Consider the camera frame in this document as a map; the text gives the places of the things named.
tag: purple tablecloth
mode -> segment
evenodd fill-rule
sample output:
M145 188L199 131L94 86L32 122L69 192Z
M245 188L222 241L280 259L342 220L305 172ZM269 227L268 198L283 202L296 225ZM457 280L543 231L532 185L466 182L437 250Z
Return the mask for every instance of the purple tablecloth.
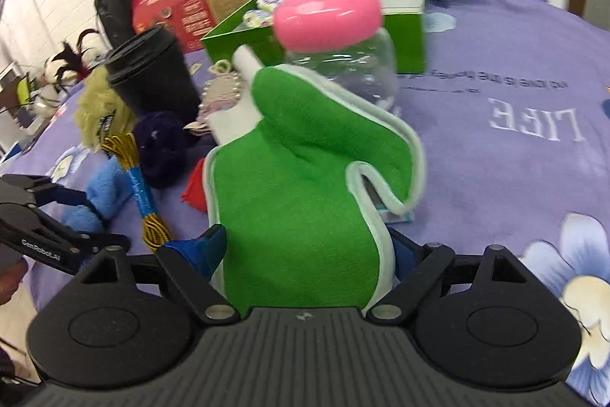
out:
M534 0L437 2L428 10L454 16L457 25L428 34L426 74L401 79L402 118L425 146L428 186L414 222L399 229L418 243L441 242L459 253L501 243L522 255L587 329L570 384L606 405L610 34ZM44 174L78 144L70 120L75 99L67 104L68 111L11 172ZM191 164L199 155L191 151ZM105 160L90 154L67 184L83 188ZM179 238L207 227L205 215L180 201L186 177L155 192L161 215ZM135 203L127 204L112 230L128 235L135 253L147 253ZM67 279L39 265L29 278L37 307Z

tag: black bag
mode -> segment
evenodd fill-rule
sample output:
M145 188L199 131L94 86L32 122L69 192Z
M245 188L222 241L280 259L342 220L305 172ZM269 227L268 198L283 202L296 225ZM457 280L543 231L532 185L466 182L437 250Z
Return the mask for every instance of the black bag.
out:
M113 48L135 36L132 26L132 2L133 0L94 1L95 10Z

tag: bundled cord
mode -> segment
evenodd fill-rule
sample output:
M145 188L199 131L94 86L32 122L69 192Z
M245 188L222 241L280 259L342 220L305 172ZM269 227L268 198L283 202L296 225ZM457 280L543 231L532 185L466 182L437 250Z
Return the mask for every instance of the bundled cord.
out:
M114 155L120 166L129 173L133 196L144 221L142 239L155 251L174 237L169 228L156 212L153 195L140 170L140 157L132 133L107 137L101 145L102 150Z

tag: green fabric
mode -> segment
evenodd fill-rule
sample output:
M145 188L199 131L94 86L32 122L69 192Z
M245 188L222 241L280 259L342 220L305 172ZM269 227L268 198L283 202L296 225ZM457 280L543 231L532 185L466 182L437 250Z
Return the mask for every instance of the green fabric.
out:
M252 97L262 120L218 150L211 170L228 235L227 298L242 312L365 307L379 254L345 170L356 160L370 163L406 199L408 144L278 68L257 73Z

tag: yellow rope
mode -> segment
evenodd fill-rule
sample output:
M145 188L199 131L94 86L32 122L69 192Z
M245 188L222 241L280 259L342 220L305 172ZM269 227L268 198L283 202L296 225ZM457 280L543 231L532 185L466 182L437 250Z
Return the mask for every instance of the yellow rope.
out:
M119 165L124 170L140 165L138 147L135 144L133 134L112 135L111 137L107 137L101 147L103 151L109 152L109 154L113 154L117 157ZM172 232L158 214L147 214L144 216L143 221L144 233L142 233L142 239L153 252L161 247L166 241L174 239Z

